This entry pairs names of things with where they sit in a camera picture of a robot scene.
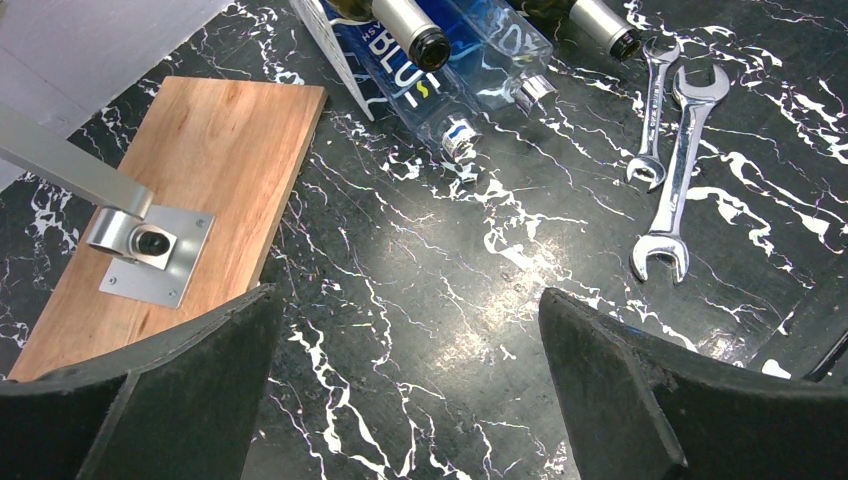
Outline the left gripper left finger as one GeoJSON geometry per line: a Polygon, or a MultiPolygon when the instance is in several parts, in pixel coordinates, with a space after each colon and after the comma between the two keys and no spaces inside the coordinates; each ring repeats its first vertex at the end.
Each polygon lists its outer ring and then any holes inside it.
{"type": "Polygon", "coordinates": [[[126,347],[1,385],[5,479],[237,479],[282,327],[263,284],[126,347]]]}

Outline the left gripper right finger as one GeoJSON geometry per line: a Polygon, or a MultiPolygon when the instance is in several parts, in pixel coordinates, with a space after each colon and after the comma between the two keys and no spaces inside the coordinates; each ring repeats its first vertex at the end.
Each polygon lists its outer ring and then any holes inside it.
{"type": "Polygon", "coordinates": [[[847,390],[739,368],[548,288],[538,325],[584,479],[843,479],[847,390]]]}

